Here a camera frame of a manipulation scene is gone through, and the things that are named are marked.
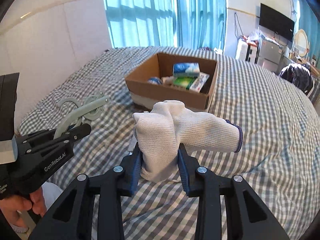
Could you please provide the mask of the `person left hand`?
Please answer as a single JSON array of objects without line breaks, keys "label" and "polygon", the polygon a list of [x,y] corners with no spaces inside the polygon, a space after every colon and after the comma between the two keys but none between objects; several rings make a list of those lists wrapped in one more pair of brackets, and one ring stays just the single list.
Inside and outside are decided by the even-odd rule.
[{"label": "person left hand", "polygon": [[41,217],[44,216],[47,208],[43,197],[43,189],[39,188],[31,193],[29,197],[30,200],[13,195],[1,200],[1,211],[10,224],[20,228],[27,228],[27,225],[18,213],[19,211],[22,212],[32,209],[35,214]]}]

